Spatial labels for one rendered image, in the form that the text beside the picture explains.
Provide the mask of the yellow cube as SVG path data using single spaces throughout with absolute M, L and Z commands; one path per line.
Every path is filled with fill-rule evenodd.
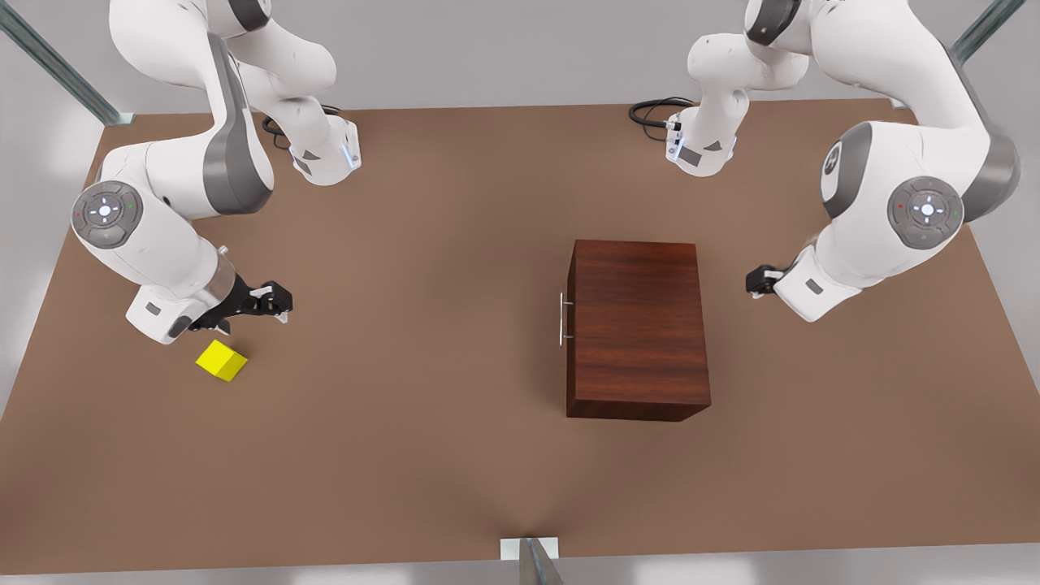
M 196 363 L 219 380 L 231 382 L 245 366 L 248 359 L 219 340 L 212 340 L 198 356 Z

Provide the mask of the dark brown wooden cabinet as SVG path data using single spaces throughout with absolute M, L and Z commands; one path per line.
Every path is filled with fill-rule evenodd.
M 577 240 L 567 297 L 570 418 L 681 422 L 712 404 L 693 244 Z

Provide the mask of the silver frame post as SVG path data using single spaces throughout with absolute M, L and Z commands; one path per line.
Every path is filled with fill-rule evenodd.
M 499 540 L 499 558 L 518 562 L 519 585 L 565 585 L 556 559 L 557 537 L 522 537 Z
M 135 115 L 119 112 L 7 0 L 0 0 L 0 31 L 102 124 L 126 126 L 134 121 Z
M 909 0 L 943 41 L 991 115 L 1011 110 L 1035 90 L 1040 0 Z

